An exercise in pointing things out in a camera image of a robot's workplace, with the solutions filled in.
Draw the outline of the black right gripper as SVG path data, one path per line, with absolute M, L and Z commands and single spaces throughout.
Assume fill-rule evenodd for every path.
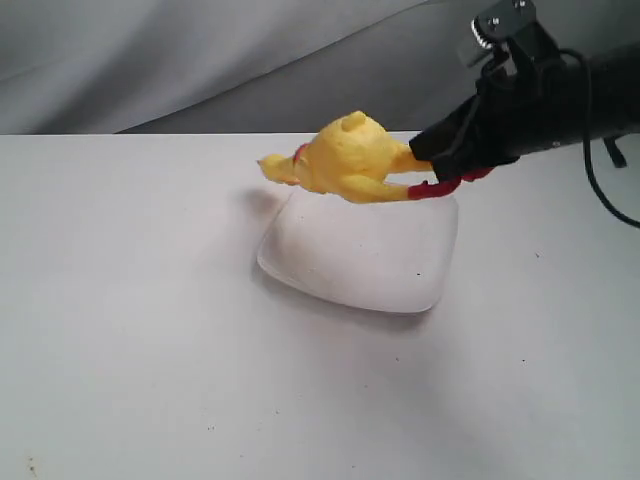
M 409 141 L 413 156 L 429 162 L 439 183 L 475 181 L 518 157 L 600 137 L 593 68 L 571 54 L 571 65 L 543 79 L 542 94 L 526 98 L 476 94 Z

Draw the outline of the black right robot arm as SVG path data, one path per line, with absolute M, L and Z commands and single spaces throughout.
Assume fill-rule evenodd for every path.
M 639 46 L 538 72 L 483 74 L 476 93 L 414 137 L 414 157 L 439 181 L 508 165 L 531 153 L 639 130 Z

